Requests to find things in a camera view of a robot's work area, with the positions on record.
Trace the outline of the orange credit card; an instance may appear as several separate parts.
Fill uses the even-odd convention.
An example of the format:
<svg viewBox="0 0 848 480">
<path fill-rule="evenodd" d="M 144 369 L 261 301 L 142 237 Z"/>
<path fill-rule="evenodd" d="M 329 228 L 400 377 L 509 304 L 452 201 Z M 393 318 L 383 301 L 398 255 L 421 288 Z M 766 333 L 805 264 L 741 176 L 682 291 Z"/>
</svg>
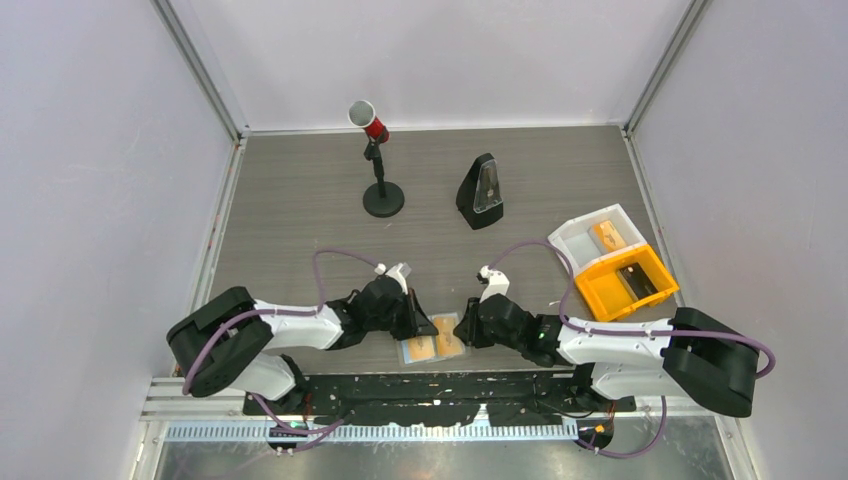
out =
<svg viewBox="0 0 848 480">
<path fill-rule="evenodd" d="M 453 358 L 465 353 L 465 345 L 454 334 L 454 329 L 459 324 L 456 313 L 434 315 L 431 317 L 431 322 L 438 330 L 435 347 L 439 358 Z"/>
</svg>

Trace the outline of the grey card holder wallet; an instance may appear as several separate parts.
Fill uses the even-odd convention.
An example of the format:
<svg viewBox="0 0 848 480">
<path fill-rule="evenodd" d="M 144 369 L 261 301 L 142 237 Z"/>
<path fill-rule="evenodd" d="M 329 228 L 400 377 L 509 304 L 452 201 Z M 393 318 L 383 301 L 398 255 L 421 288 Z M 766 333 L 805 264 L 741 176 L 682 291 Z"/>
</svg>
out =
<svg viewBox="0 0 848 480">
<path fill-rule="evenodd" d="M 398 354 L 402 365 L 433 363 L 459 358 L 467 354 L 468 348 L 454 334 L 460 318 L 456 312 L 430 315 L 437 335 L 421 336 L 398 343 Z"/>
</svg>

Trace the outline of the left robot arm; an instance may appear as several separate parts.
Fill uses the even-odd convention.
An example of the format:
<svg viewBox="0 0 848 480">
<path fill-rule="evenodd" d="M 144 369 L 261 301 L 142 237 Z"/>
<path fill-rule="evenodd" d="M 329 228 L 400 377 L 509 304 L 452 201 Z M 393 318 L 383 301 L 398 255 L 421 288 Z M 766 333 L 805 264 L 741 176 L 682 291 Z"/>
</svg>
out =
<svg viewBox="0 0 848 480">
<path fill-rule="evenodd" d="M 293 414 L 305 405 L 307 389 L 283 350 L 346 349 L 371 332 L 404 341 L 433 337 L 438 329 L 403 279 L 379 275 L 315 307 L 274 305 L 231 287 L 174 325 L 166 342 L 184 373 L 185 394 L 204 398 L 234 388 Z"/>
</svg>

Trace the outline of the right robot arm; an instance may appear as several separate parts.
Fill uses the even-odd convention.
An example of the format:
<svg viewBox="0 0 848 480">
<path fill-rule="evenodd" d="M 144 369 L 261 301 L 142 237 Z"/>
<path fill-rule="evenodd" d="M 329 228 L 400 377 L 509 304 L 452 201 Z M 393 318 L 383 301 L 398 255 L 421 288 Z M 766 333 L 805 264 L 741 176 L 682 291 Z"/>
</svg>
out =
<svg viewBox="0 0 848 480">
<path fill-rule="evenodd" d="M 501 345 L 544 368 L 576 367 L 571 397 L 584 410 L 630 396 L 689 398 L 714 413 L 752 413 L 765 346 L 713 317 L 680 307 L 670 318 L 602 323 L 534 315 L 502 294 L 470 299 L 454 330 L 465 345 Z"/>
</svg>

